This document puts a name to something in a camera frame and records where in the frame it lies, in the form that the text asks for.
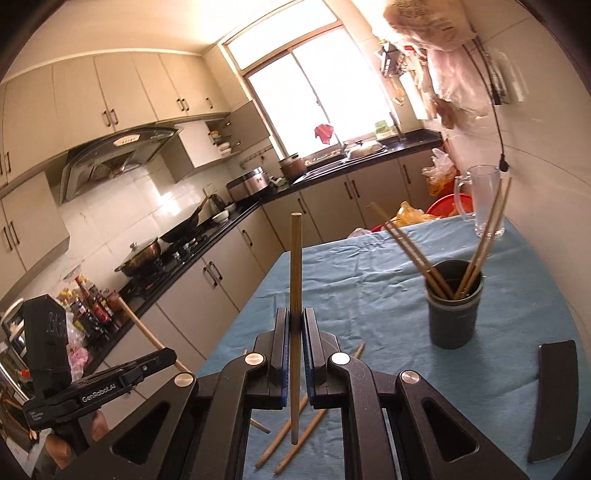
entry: human hand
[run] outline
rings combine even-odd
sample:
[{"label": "human hand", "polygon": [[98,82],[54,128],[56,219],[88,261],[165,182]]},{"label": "human hand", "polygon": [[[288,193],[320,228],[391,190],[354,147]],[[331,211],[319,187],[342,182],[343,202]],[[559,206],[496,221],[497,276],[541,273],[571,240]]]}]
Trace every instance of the human hand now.
[{"label": "human hand", "polygon": [[[105,415],[100,410],[97,410],[90,427],[90,435],[92,436],[92,439],[95,442],[98,442],[108,431],[109,426],[107,425]],[[45,440],[45,447],[60,469],[63,470],[70,464],[70,461],[72,460],[72,448],[65,440],[50,433]]]}]

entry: table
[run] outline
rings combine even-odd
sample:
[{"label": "table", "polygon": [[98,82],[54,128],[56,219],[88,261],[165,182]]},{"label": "table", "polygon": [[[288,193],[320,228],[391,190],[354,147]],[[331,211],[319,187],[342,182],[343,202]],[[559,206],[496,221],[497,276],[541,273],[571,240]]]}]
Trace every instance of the table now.
[{"label": "table", "polygon": [[[433,262],[468,260],[478,238],[472,224],[450,218],[406,230]],[[314,307],[319,328],[334,333],[341,349],[362,356],[373,370],[419,372],[532,480],[551,479],[567,454],[527,463],[537,401],[538,346],[574,339],[579,357],[580,396],[575,438],[591,419],[591,375],[574,321],[546,266],[506,222],[483,270],[485,286],[476,333],[464,347],[447,351],[431,344],[424,281],[386,232],[317,245],[303,252],[303,304]],[[272,330],[277,307],[288,306],[289,253],[259,286],[198,375],[220,371],[252,348],[256,335]],[[303,430],[316,412],[307,406]],[[245,479],[271,479],[289,451],[286,438],[260,470],[254,463],[289,417],[289,409],[255,411],[268,426],[251,429]],[[344,478],[340,411],[330,411],[292,463],[284,480]]]}]

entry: black phone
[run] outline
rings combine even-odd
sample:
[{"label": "black phone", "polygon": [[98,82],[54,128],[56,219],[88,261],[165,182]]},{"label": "black phone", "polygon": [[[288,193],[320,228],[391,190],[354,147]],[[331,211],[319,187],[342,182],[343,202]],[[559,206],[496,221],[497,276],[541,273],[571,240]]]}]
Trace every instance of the black phone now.
[{"label": "black phone", "polygon": [[540,381],[528,461],[541,462],[573,445],[579,407],[579,369],[573,340],[540,345]]}]

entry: glass mug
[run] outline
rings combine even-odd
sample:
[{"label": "glass mug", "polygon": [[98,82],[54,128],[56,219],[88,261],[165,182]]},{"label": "glass mug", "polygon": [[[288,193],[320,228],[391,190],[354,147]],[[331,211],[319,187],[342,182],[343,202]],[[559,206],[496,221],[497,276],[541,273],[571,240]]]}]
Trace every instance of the glass mug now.
[{"label": "glass mug", "polygon": [[[465,175],[456,177],[453,197],[457,211],[465,221],[474,221],[474,230],[477,236],[482,236],[484,232],[500,181],[501,172],[494,165],[476,165],[471,167]],[[466,213],[464,210],[460,199],[460,187],[462,185],[470,185],[474,213]],[[495,237],[501,236],[503,233],[505,233],[505,224],[501,220],[499,229],[495,232]]]}]

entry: power cord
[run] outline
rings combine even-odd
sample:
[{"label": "power cord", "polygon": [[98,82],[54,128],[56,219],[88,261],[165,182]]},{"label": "power cord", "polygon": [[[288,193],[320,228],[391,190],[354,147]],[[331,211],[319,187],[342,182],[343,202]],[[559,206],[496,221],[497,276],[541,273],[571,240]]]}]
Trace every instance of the power cord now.
[{"label": "power cord", "polygon": [[492,81],[491,70],[488,67],[488,63],[486,62],[486,59],[484,58],[482,51],[480,50],[480,46],[478,45],[478,43],[476,41],[474,41],[474,45],[476,46],[476,49],[478,50],[478,53],[480,54],[482,61],[484,62],[486,72],[488,74],[488,79],[490,81],[490,90],[489,90],[488,84],[486,83],[486,80],[484,79],[484,76],[482,75],[482,72],[480,71],[480,68],[478,68],[478,65],[476,65],[476,62],[472,58],[472,55],[470,55],[470,52],[468,51],[468,49],[466,48],[465,45],[463,45],[462,47],[466,51],[468,58],[470,58],[470,61],[472,62],[472,64],[474,65],[474,68],[478,72],[478,76],[482,80],[482,83],[484,84],[484,88],[486,89],[489,99],[491,100],[492,113],[495,117],[496,131],[499,134],[499,142],[501,143],[501,159],[499,160],[499,169],[502,172],[506,172],[507,170],[509,170],[509,164],[505,160],[505,144],[503,143],[503,135],[501,134],[501,127],[499,126],[499,118],[496,114],[496,109],[495,109],[495,105],[501,104],[501,97],[495,87],[494,82]]}]

